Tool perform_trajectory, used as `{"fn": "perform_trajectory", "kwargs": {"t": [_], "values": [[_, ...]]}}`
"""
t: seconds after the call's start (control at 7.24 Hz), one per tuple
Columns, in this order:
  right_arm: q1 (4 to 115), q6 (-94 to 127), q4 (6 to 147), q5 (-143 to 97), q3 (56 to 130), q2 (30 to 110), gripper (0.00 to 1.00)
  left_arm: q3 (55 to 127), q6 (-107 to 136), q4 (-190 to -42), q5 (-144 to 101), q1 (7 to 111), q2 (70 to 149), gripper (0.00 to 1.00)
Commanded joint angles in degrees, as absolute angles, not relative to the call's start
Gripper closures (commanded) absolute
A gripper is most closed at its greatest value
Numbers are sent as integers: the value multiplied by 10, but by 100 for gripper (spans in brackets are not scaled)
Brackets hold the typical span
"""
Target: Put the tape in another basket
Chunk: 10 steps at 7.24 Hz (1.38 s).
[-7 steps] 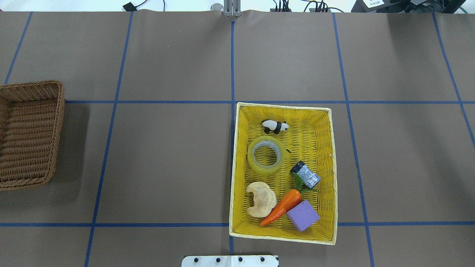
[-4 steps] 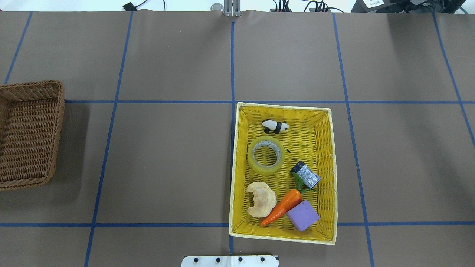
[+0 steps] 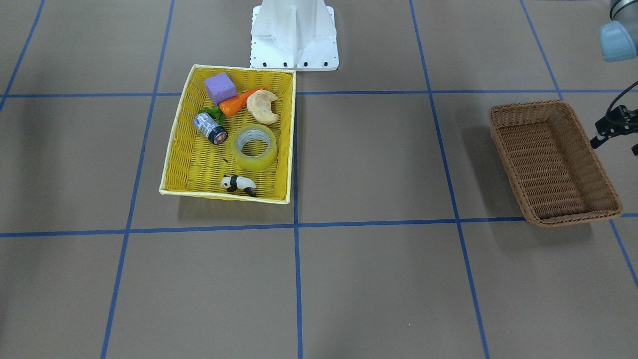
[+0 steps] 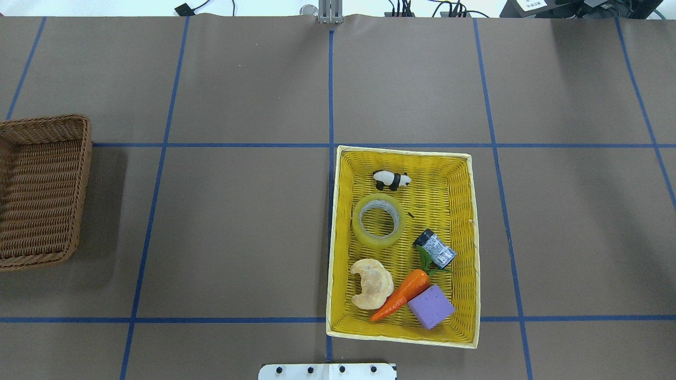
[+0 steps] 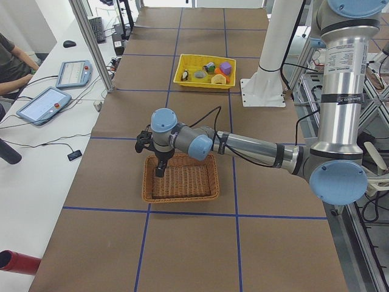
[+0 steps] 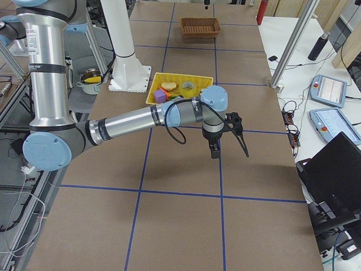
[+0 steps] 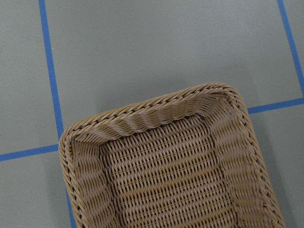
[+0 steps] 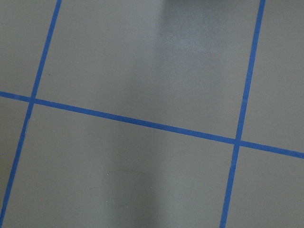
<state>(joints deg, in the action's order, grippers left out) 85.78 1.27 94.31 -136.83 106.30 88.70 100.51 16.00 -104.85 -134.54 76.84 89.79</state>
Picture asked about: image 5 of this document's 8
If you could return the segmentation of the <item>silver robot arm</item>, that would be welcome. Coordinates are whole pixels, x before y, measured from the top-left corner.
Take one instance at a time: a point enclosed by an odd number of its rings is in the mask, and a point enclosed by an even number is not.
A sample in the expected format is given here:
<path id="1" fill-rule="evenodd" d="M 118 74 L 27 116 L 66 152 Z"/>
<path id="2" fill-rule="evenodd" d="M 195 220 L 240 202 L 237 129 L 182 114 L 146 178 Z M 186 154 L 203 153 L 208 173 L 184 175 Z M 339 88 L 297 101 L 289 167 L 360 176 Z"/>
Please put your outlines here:
<path id="1" fill-rule="evenodd" d="M 317 140 L 310 147 L 286 146 L 209 127 L 187 126 L 173 110 L 151 116 L 146 143 L 155 153 L 156 175 L 162 177 L 176 150 L 201 161 L 213 151 L 262 167 L 282 168 L 304 178 L 313 193 L 332 205 L 361 198 L 368 178 L 357 144 L 368 43 L 379 31 L 386 1 L 314 1 L 311 34 L 326 46 Z"/>

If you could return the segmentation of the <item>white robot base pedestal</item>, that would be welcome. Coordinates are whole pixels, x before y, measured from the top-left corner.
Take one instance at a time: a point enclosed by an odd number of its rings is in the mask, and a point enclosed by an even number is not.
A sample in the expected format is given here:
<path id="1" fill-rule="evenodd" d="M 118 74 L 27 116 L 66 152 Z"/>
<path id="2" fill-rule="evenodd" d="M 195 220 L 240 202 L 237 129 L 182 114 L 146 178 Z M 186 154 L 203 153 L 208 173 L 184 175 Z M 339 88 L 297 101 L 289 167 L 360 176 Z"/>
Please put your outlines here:
<path id="1" fill-rule="evenodd" d="M 251 78 L 241 79 L 244 107 L 286 106 L 281 79 L 281 67 L 299 14 L 304 9 L 302 0 L 274 2 L 269 26 L 257 71 Z"/>

